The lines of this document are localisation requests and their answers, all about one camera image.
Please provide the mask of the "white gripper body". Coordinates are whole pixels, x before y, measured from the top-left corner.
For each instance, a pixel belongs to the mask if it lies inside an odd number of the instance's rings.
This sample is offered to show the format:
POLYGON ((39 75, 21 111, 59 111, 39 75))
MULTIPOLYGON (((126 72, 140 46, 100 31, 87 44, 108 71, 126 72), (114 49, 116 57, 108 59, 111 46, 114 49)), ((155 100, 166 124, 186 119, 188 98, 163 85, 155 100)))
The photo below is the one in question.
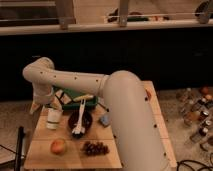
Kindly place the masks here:
POLYGON ((54 99, 54 90, 51 85, 34 84, 33 100, 42 105, 50 104, 54 99))

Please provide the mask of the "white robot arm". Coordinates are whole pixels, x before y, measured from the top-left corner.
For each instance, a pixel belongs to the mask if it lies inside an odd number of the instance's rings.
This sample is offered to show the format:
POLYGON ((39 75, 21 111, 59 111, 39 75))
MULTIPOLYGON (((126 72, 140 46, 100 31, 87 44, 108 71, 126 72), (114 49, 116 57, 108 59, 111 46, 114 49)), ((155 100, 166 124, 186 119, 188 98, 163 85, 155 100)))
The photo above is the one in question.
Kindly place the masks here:
POLYGON ((53 100, 55 86, 102 98, 117 136, 122 171, 171 171, 144 85, 134 73, 59 71, 51 59, 41 57, 26 65, 22 75, 32 83, 33 99, 38 104, 53 100))

